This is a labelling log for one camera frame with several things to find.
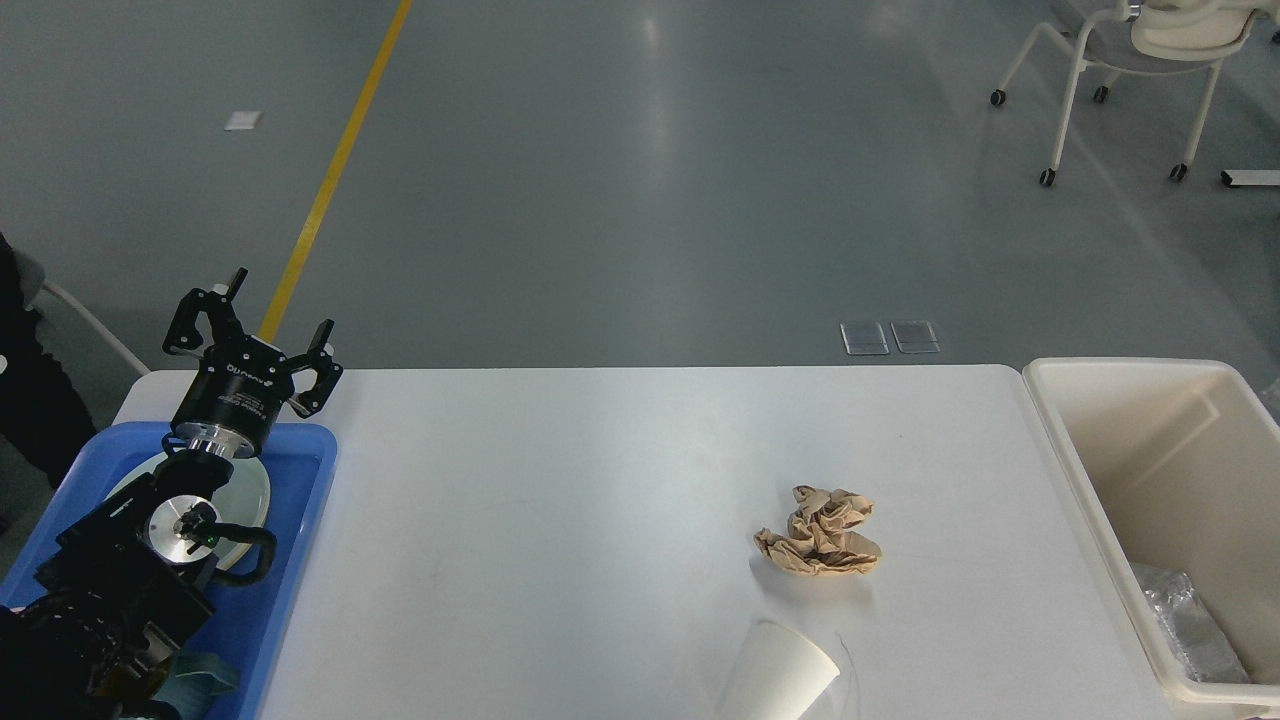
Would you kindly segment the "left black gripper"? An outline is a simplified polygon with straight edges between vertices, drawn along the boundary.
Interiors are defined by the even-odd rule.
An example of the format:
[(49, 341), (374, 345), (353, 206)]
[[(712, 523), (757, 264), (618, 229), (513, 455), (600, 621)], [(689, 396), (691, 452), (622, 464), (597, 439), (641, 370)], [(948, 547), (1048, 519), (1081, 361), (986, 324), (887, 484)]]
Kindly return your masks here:
[[(305, 352), (285, 356), (246, 334), (233, 300), (248, 275), (238, 268), (227, 284), (192, 288), (178, 304), (163, 341), (172, 356), (198, 357), (198, 372), (170, 428), (187, 448), (227, 459), (256, 457), (285, 401), (298, 418), (320, 413), (344, 372), (333, 357), (333, 319), (323, 320)], [(297, 389), (292, 379), (312, 372), (314, 383)]]

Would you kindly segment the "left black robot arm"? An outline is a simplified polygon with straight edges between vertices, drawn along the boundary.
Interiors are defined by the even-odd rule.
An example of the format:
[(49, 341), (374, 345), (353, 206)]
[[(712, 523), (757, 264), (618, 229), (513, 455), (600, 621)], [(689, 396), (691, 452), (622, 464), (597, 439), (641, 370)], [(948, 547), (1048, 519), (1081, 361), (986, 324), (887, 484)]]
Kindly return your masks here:
[(310, 418), (333, 320), (289, 356), (189, 291), (163, 347), (198, 370), (168, 425), (81, 451), (3, 582), (5, 719), (255, 719), (334, 477)]

